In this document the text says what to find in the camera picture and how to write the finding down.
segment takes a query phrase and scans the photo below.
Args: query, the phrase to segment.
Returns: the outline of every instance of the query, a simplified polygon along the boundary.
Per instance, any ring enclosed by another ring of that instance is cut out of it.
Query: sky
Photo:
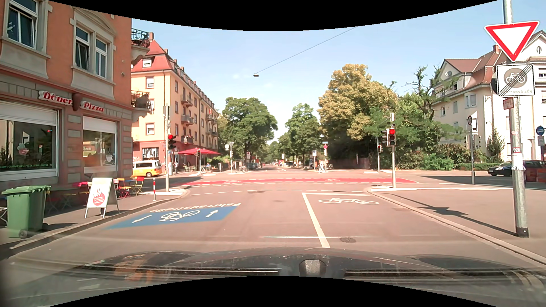
[[[546,1],[514,0],[513,22],[540,22],[545,29]],[[364,64],[373,80],[399,94],[415,79],[420,66],[444,58],[477,58],[492,50],[486,25],[503,23],[502,1],[446,13],[357,27],[309,51],[252,75],[323,42],[349,28],[315,31],[230,31],[170,25],[133,19],[133,28],[153,32],[154,39],[178,60],[185,72],[221,112],[228,97],[256,97],[277,119],[275,140],[287,131],[292,108],[307,103],[318,117],[318,97],[332,73],[345,64]]]

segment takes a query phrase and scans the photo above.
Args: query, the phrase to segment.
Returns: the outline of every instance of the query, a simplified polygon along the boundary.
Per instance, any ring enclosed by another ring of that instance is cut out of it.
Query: orange building
[[[150,112],[130,70],[147,33],[57,2],[0,3],[0,191],[130,176],[131,125]]]
[[[161,48],[149,34],[150,50],[136,63],[131,72],[131,89],[135,96],[146,96],[153,104],[154,112],[133,123],[133,160],[160,160],[165,163],[165,135],[176,136],[176,149],[169,162],[190,161],[195,165],[195,156],[178,156],[177,151],[195,147],[217,150],[218,112],[213,102]],[[169,106],[169,123],[165,123],[163,107]]]

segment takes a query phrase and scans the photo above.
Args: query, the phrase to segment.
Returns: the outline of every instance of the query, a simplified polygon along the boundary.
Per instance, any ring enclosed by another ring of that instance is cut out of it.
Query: yield sign
[[[486,26],[485,30],[510,60],[515,62],[537,27],[538,21],[526,21]]]

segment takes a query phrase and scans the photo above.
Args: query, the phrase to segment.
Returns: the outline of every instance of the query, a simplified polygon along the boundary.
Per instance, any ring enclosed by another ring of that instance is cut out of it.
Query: overhead wire
[[[269,68],[271,68],[271,67],[273,67],[273,66],[275,66],[275,65],[277,65],[277,64],[280,64],[280,63],[282,63],[282,62],[284,62],[284,61],[286,61],[286,60],[289,60],[289,59],[295,57],[296,55],[302,54],[302,53],[304,53],[304,52],[307,51],[307,50],[313,49],[313,48],[315,48],[315,47],[318,46],[318,45],[324,44],[324,43],[326,43],[327,41],[329,41],[329,40],[331,40],[331,39],[334,39],[334,38],[336,38],[336,37],[338,37],[338,36],[340,36],[340,35],[343,35],[343,34],[349,32],[349,31],[351,31],[351,30],[353,30],[353,29],[355,29],[355,28],[358,28],[358,27],[359,27],[359,26],[352,27],[352,28],[350,28],[349,30],[343,31],[343,32],[341,32],[341,33],[338,34],[338,35],[335,35],[335,36],[333,36],[333,37],[330,37],[329,39],[327,39],[327,40],[325,40],[325,41],[323,41],[323,42],[321,42],[321,43],[318,43],[318,44],[316,44],[316,45],[313,46],[313,47],[307,48],[307,49],[305,49],[305,50],[302,51],[302,52],[299,52],[299,53],[297,53],[297,54],[295,54],[295,55],[293,55],[293,56],[291,56],[291,57],[285,58],[284,60],[282,60],[282,61],[279,62],[279,63],[275,63],[275,64],[273,64],[273,65],[271,65],[271,66],[269,66],[269,67],[266,67],[266,68],[264,68],[264,69],[262,69],[262,70],[260,70],[260,71],[258,71],[258,72],[255,72],[255,73],[254,73],[254,76],[257,76],[258,73],[261,73],[261,72],[263,72],[263,71],[266,70],[266,69],[269,69]]]

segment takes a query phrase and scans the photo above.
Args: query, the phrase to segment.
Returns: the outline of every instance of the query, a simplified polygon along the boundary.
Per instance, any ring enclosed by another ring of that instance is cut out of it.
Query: red white bollard
[[[156,179],[153,179],[153,200],[156,201]]]

